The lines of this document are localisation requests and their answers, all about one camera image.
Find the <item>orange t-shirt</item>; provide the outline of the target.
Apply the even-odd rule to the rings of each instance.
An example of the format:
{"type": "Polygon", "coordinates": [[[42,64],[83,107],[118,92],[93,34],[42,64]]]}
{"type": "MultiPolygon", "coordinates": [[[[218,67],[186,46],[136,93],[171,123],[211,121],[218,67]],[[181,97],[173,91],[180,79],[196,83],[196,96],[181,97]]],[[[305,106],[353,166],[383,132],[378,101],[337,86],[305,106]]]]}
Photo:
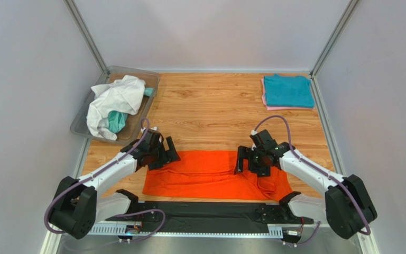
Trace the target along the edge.
{"type": "Polygon", "coordinates": [[[234,174],[235,151],[181,151],[180,160],[149,170],[143,194],[178,198],[279,201],[292,193],[287,174],[272,168],[268,177],[244,169],[234,174]]]}

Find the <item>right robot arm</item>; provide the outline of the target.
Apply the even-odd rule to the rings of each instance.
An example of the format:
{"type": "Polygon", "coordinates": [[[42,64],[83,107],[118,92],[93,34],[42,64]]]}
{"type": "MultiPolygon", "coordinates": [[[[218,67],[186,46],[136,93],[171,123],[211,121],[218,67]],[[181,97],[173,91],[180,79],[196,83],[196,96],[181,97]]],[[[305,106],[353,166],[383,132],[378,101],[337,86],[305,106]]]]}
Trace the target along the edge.
{"type": "Polygon", "coordinates": [[[293,192],[280,199],[293,217],[307,217],[327,223],[341,238],[369,234],[378,217],[362,179],[354,174],[332,172],[304,156],[291,141],[277,143],[268,130],[252,131],[251,147],[237,148],[234,174],[248,170],[258,177],[270,177],[272,168],[291,174],[314,189],[321,198],[293,192]]]}

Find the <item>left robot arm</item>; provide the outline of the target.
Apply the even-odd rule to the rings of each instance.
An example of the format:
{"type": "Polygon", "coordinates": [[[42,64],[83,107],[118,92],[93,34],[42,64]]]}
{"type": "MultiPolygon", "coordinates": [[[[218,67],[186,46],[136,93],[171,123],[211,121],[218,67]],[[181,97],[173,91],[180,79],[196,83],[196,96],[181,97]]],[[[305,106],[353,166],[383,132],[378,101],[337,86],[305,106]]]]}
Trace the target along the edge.
{"type": "Polygon", "coordinates": [[[180,157],[172,137],[164,137],[156,129],[144,130],[139,139],[122,148],[100,168],[80,178],[63,178],[44,214],[44,225],[52,233],[82,239],[96,223],[137,217],[142,212],[138,209],[139,198],[133,193],[119,189],[111,196],[102,195],[143,167],[161,169],[176,161],[180,157]]]}

